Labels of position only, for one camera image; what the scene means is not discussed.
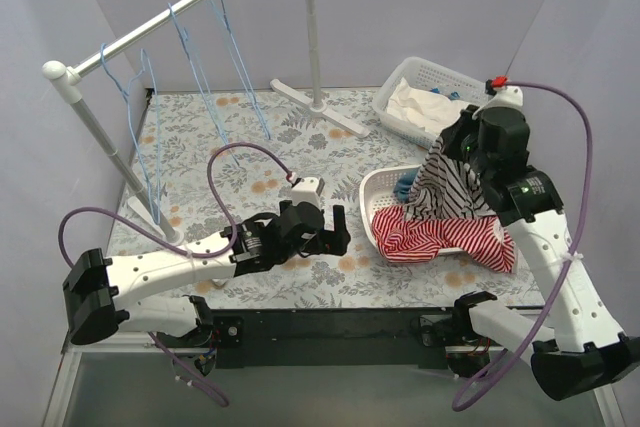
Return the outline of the black white striped tank top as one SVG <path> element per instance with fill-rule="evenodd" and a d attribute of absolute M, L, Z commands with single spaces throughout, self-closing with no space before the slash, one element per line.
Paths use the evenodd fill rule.
<path fill-rule="evenodd" d="M 494 216 L 470 166 L 450 159 L 438 137 L 428 150 L 404 204 L 404 219 L 478 219 Z"/>

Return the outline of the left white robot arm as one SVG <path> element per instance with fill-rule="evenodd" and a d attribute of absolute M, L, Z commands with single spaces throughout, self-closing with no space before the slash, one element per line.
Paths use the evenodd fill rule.
<path fill-rule="evenodd" d="M 212 310 L 199 296 L 167 292 L 267 272 L 297 255 L 343 256 L 351 241 L 345 209 L 335 205 L 332 213 L 326 228 L 323 210 L 283 201 L 277 214 L 257 214 L 183 248 L 111 258 L 90 249 L 62 285 L 69 341 L 84 346 L 119 331 L 153 332 L 203 346 L 218 329 Z"/>

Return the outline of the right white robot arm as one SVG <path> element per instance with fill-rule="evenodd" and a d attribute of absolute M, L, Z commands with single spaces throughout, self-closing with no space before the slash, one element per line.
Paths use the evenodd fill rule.
<path fill-rule="evenodd" d="M 527 363 L 560 401 L 622 380 L 639 366 L 639 340 L 612 317 L 568 230 L 551 179 L 528 163 L 530 129 L 516 108 L 470 105 L 443 130 L 443 152 L 478 176 L 484 200 L 529 266 L 545 300 L 536 320 L 489 292 L 465 294 L 444 326 L 464 344 L 486 337 Z"/>

